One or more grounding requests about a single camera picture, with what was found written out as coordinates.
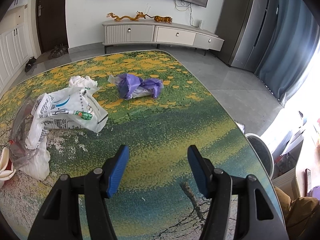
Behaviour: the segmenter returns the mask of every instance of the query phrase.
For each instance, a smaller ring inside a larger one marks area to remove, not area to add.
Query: gray refrigerator
[[[276,0],[224,0],[216,34],[224,39],[213,53],[229,66],[254,72],[276,27]]]

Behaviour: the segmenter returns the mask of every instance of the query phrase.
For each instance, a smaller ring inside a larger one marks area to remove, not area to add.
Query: tv cabinet
[[[214,33],[177,23],[123,20],[120,22],[105,21],[102,26],[105,53],[107,53],[108,46],[122,44],[156,44],[157,49],[161,44],[178,45],[204,49],[205,52],[209,49],[220,51],[224,42]]]

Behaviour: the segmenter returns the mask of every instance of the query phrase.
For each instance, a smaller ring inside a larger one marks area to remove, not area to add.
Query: metal screw
[[[220,169],[220,168],[215,168],[215,169],[213,170],[213,172],[216,173],[216,174],[222,174],[222,173],[223,173],[223,170]]]
[[[67,175],[67,174],[62,174],[62,175],[60,176],[60,179],[61,179],[61,180],[67,180],[67,179],[68,179],[68,175]]]
[[[257,178],[254,176],[254,175],[248,175],[248,179],[251,180],[251,181],[256,181]]]
[[[101,168],[95,168],[95,169],[93,170],[93,173],[94,173],[94,174],[101,174],[101,173],[102,173],[102,169],[101,169]]]

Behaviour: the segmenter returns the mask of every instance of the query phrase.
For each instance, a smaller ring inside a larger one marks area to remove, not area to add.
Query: blue curtain
[[[307,77],[319,26],[302,0],[276,1],[276,28],[255,74],[284,106]]]

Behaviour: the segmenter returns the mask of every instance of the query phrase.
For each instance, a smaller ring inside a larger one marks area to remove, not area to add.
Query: blue gripper pad
[[[200,193],[203,194],[205,198],[209,198],[209,190],[207,187],[207,176],[200,164],[200,161],[201,160],[203,161],[200,153],[198,152],[196,147],[194,148],[192,146],[189,146],[187,155],[188,155],[188,162],[191,167],[193,177],[195,178],[195,181]]]
[[[117,192],[120,185],[122,175],[129,160],[129,147],[124,146],[116,163],[113,166],[113,170],[109,175],[109,184],[107,189],[108,198],[111,198],[114,193]]]

